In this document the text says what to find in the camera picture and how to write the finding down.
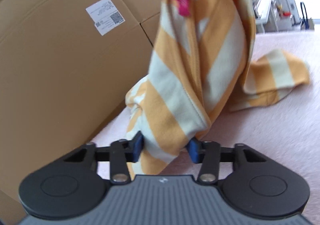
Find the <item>orange white striped garment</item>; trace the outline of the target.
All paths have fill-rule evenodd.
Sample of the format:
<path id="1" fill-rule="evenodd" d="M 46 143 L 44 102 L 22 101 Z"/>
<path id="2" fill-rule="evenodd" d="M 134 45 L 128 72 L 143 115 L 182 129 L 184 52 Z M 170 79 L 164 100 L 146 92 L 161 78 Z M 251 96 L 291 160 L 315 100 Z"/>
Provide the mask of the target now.
<path id="1" fill-rule="evenodd" d="M 125 98 L 126 136 L 145 138 L 132 176 L 159 174 L 225 105 L 273 105 L 310 82 L 307 65 L 283 50 L 253 61 L 255 34 L 252 0 L 161 1 L 148 74 Z"/>

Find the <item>pink fluffy towel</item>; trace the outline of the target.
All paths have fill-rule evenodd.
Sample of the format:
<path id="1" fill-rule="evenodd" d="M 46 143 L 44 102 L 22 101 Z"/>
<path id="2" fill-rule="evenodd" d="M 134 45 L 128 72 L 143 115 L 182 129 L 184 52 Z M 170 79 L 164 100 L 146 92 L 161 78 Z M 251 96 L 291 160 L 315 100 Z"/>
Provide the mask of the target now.
<path id="1" fill-rule="evenodd" d="M 224 110 L 207 139 L 223 146 L 244 143 L 302 175 L 311 188 L 307 207 L 319 207 L 319 32 L 256 37 L 253 58 L 280 48 L 309 65 L 311 83 L 295 88 L 275 105 Z"/>

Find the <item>large cardboard box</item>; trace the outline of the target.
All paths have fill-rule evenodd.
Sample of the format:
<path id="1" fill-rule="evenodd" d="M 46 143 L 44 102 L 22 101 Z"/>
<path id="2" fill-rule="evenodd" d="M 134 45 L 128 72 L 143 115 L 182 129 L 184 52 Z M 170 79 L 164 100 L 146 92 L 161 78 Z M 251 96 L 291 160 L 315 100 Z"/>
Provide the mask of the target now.
<path id="1" fill-rule="evenodd" d="M 152 46 L 123 0 L 125 22 L 102 36 L 100 0 L 1 0 L 1 221 L 25 217 L 18 186 L 91 140 L 146 75 Z"/>

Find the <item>white shipping label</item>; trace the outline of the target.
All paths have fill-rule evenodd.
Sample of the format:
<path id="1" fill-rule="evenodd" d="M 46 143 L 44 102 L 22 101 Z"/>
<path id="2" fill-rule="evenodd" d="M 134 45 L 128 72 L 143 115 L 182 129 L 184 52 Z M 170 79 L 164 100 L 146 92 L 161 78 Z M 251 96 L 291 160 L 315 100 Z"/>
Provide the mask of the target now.
<path id="1" fill-rule="evenodd" d="M 104 36 L 125 22 L 112 0 L 100 0 L 86 8 L 97 31 Z"/>

